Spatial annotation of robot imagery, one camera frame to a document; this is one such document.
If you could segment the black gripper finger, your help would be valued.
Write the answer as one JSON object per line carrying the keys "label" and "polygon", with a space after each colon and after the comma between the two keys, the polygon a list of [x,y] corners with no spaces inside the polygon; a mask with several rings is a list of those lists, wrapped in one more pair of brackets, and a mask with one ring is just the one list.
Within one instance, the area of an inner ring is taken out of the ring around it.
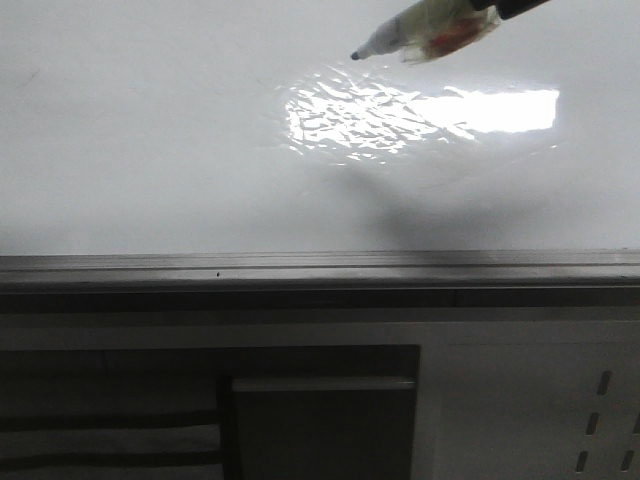
{"label": "black gripper finger", "polygon": [[494,7],[501,20],[509,20],[547,2],[548,0],[471,0],[471,5],[477,11]]}

